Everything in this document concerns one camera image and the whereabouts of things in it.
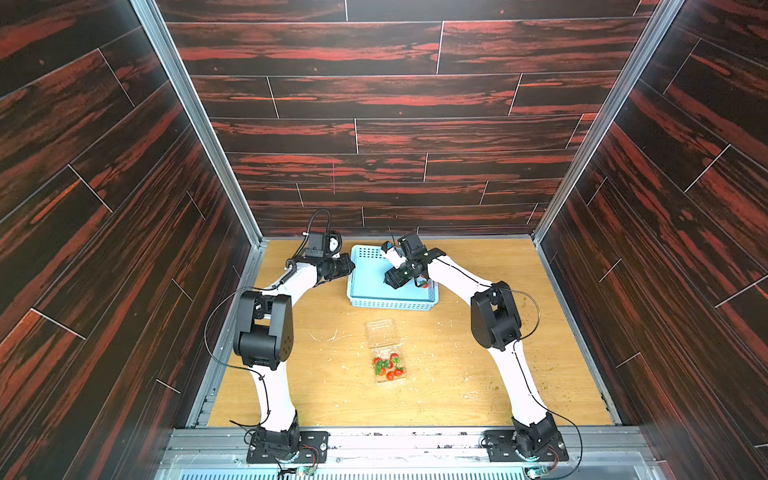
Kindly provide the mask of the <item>light blue plastic basket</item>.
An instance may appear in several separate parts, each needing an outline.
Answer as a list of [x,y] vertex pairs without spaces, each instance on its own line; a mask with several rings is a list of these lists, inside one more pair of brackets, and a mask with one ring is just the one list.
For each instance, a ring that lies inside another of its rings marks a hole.
[[437,285],[418,286],[411,277],[395,272],[380,246],[355,245],[350,257],[355,269],[348,277],[347,297],[354,307],[428,311],[439,302]]

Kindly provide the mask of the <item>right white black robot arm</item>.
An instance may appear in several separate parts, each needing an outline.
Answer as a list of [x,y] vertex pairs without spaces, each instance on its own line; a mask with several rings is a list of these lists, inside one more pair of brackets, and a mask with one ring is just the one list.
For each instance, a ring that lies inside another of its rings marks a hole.
[[410,280],[432,280],[469,305],[471,333],[491,354],[509,396],[518,455],[540,460],[555,453],[562,436],[527,365],[522,319],[509,285],[470,273],[442,250],[426,248],[415,233],[384,242],[381,252],[392,264],[384,275],[387,285],[398,289]]

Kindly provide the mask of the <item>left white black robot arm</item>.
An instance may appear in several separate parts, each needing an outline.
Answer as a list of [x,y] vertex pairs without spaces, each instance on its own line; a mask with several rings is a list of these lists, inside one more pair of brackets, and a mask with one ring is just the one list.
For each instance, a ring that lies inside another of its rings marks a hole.
[[293,306],[310,289],[344,278],[355,268],[347,253],[300,257],[272,285],[243,292],[237,301],[233,351],[250,371],[260,420],[250,428],[256,449],[288,458],[299,450],[299,418],[287,380],[294,344]]

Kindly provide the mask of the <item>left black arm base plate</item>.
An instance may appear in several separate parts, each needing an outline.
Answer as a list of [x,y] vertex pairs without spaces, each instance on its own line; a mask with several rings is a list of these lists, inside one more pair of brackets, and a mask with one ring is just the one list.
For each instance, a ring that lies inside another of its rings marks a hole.
[[247,464],[323,464],[327,460],[328,431],[273,432],[258,429],[250,435]]

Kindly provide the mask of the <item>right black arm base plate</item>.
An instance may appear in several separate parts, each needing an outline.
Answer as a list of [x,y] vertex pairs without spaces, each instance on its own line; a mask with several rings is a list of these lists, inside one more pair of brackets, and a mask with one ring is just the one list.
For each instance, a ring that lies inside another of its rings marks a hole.
[[516,430],[486,430],[479,446],[486,450],[491,462],[556,463],[569,460],[560,433],[551,438],[538,438]]

